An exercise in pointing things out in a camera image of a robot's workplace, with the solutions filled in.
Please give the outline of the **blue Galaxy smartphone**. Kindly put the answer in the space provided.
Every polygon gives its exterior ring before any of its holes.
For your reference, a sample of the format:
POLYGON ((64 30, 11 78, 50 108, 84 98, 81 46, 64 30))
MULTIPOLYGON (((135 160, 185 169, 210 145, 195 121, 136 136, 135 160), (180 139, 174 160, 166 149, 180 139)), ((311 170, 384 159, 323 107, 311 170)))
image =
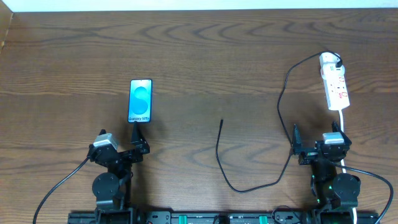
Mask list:
POLYGON ((149 123, 151 121, 152 84, 152 79, 137 79, 130 81, 127 116, 129 123, 149 123))

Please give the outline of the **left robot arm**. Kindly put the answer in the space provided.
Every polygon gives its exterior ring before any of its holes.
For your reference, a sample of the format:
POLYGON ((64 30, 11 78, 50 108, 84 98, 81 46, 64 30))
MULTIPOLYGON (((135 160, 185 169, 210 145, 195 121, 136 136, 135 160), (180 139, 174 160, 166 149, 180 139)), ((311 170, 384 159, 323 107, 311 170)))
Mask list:
POLYGON ((88 159, 107 168, 92 184, 96 197, 96 223, 145 223, 145 215, 131 205, 131 179, 133 164, 142 162, 150 153, 150 146, 134 122, 128 151, 117 151, 118 143, 111 133, 101 130, 93 144, 89 145, 88 159))

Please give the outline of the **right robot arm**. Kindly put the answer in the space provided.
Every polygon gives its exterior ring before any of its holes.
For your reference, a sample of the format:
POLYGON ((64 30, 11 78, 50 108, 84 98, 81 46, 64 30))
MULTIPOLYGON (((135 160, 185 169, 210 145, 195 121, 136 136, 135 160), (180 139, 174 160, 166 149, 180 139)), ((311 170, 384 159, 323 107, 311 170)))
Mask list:
POLYGON ((353 209, 358 206, 361 181, 348 173, 338 173, 349 151, 351 140, 334 121, 332 132, 313 147, 305 147, 297 125, 293 128, 291 151, 298 156, 298 163, 310 165, 311 188, 318 200, 318 207, 309 211, 307 220, 312 223, 353 223, 353 209))

